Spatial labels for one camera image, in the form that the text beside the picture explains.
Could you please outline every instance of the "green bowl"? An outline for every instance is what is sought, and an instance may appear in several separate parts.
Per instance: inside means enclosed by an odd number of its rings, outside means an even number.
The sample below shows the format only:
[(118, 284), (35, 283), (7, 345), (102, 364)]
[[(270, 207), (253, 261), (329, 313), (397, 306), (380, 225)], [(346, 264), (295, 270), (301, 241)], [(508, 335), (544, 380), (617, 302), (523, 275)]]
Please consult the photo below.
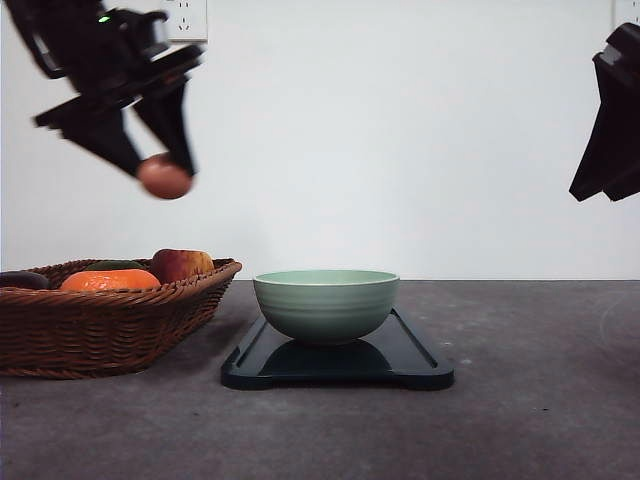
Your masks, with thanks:
[(340, 345), (377, 329), (400, 279), (386, 272), (297, 270), (253, 280), (260, 310), (280, 333), (315, 345)]

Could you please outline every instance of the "egg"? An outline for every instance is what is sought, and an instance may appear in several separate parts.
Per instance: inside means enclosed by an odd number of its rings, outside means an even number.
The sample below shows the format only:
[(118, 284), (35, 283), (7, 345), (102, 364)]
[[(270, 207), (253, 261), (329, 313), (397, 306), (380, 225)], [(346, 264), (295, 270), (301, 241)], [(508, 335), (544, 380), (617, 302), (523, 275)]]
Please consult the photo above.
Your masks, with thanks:
[(173, 163), (168, 153), (147, 158), (138, 167), (136, 177), (151, 195), (166, 200), (182, 197), (193, 183), (193, 178)]

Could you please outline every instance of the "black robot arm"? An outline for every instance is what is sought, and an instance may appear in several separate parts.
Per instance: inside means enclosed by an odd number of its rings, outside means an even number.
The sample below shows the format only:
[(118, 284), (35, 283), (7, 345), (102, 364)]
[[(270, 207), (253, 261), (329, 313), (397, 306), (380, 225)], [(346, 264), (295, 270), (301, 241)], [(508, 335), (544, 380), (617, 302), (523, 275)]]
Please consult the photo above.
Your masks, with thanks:
[(167, 147), (195, 174), (182, 116), (186, 72), (199, 64), (196, 45), (154, 60), (168, 48), (164, 12), (106, 11), (101, 0), (4, 0), (36, 64), (49, 78), (67, 77), (79, 93), (35, 118), (135, 176), (141, 158), (124, 130), (133, 104)]
[(600, 109), (569, 191), (579, 201), (640, 192), (640, 27), (626, 23), (594, 58)]

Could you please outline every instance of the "wall socket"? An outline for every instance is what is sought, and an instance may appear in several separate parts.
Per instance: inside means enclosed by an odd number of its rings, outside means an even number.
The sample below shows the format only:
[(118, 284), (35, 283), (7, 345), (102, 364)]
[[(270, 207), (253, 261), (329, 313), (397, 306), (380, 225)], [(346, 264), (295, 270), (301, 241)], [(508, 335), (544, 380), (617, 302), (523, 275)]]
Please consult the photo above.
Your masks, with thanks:
[(640, 25), (640, 0), (614, 0), (613, 28), (627, 22)]
[(161, 0), (160, 10), (169, 14), (169, 40), (206, 42), (209, 34), (207, 0)]

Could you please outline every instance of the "plastic tray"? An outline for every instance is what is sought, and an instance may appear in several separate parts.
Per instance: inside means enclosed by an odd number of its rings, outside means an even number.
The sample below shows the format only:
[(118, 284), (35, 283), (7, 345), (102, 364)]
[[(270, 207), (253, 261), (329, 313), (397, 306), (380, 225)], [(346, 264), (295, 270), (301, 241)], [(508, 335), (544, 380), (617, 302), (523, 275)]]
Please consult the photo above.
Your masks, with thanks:
[(292, 340), (261, 316), (222, 365), (221, 382), (239, 390), (335, 383), (439, 390), (453, 384), (454, 372), (434, 342), (394, 308), (375, 332), (327, 347)]

